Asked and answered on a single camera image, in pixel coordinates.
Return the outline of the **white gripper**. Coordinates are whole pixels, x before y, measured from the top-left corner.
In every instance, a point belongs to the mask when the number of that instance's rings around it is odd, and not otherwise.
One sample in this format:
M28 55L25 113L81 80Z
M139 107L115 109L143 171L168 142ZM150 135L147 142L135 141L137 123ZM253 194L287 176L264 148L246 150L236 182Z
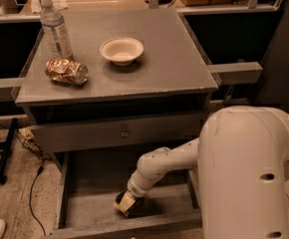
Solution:
M150 189L151 182L136 170L128 181L128 190L116 197L114 207L128 217L138 198L144 197Z

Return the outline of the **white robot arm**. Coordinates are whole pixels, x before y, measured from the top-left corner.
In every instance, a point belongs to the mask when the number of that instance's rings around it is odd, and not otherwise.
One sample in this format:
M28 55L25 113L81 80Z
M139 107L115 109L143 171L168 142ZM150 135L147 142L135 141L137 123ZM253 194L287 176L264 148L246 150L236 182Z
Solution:
M287 113L228 107L207 119L198 138L142 155L115 207L128 215L167 173L195 167L204 239L289 239L288 160Z

